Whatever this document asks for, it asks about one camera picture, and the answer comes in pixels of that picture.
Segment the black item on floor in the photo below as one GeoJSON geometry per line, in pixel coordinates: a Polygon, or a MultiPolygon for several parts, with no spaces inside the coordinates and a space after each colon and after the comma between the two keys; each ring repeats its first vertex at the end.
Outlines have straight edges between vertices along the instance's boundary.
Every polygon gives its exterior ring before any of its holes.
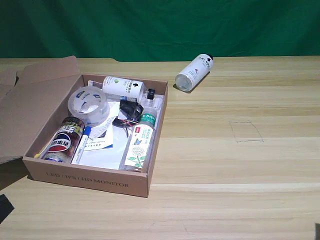
{"type": "Polygon", "coordinates": [[[15,208],[12,206],[6,195],[0,195],[0,224],[13,211],[13,209],[15,208]]]}

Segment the bottle cap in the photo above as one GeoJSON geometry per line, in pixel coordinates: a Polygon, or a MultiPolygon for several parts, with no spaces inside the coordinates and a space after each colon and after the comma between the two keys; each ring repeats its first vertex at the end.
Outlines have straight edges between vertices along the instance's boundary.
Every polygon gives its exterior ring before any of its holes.
{"type": "Polygon", "coordinates": [[[91,133],[91,127],[90,126],[86,126],[84,131],[83,131],[83,135],[89,136],[90,133],[91,133]]]}
{"type": "Polygon", "coordinates": [[[211,60],[214,59],[214,57],[211,54],[208,54],[208,53],[206,53],[206,54],[211,58],[211,60]]]}
{"type": "Polygon", "coordinates": [[[155,98],[155,93],[156,93],[156,91],[154,89],[149,88],[148,91],[147,91],[146,98],[150,99],[150,100],[153,100],[155,98]]]}

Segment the green backdrop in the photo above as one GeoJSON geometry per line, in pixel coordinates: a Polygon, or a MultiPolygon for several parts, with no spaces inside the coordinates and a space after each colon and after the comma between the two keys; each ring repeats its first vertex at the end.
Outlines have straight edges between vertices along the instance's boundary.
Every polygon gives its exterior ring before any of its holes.
{"type": "Polygon", "coordinates": [[[320,55],[320,0],[0,0],[0,58],[320,55]]]}

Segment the marker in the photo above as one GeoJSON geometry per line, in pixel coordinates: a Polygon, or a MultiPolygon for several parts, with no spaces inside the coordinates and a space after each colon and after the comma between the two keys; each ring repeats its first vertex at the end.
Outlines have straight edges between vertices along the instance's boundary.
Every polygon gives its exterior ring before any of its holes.
{"type": "Polygon", "coordinates": [[[87,143],[87,140],[89,138],[91,132],[91,127],[90,126],[86,126],[84,131],[83,131],[83,135],[82,138],[79,142],[79,145],[75,151],[75,154],[72,158],[71,164],[79,164],[80,158],[82,156],[82,154],[84,153],[84,149],[87,143]]]}

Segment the bottle label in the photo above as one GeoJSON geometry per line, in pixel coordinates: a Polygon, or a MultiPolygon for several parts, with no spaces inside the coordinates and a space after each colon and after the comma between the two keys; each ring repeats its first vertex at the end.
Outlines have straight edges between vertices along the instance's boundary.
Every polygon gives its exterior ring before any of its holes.
{"type": "Polygon", "coordinates": [[[179,74],[185,75],[192,82],[192,88],[210,71],[214,61],[207,54],[198,55],[179,74]]]}
{"type": "Polygon", "coordinates": [[[149,123],[151,123],[153,126],[155,126],[155,124],[156,124],[156,118],[155,118],[155,116],[153,116],[153,115],[150,114],[150,113],[144,113],[144,114],[142,114],[139,122],[149,122],[149,123]]]}
{"type": "Polygon", "coordinates": [[[103,81],[102,90],[107,94],[127,97],[128,99],[140,99],[143,90],[143,82],[107,76],[103,81]]]}
{"type": "Polygon", "coordinates": [[[127,96],[121,96],[120,100],[125,100],[125,101],[129,101],[129,102],[138,102],[138,99],[135,97],[127,97],[127,96]]]}
{"type": "Polygon", "coordinates": [[[124,165],[142,168],[153,132],[153,128],[148,125],[138,124],[134,127],[124,165]]]}

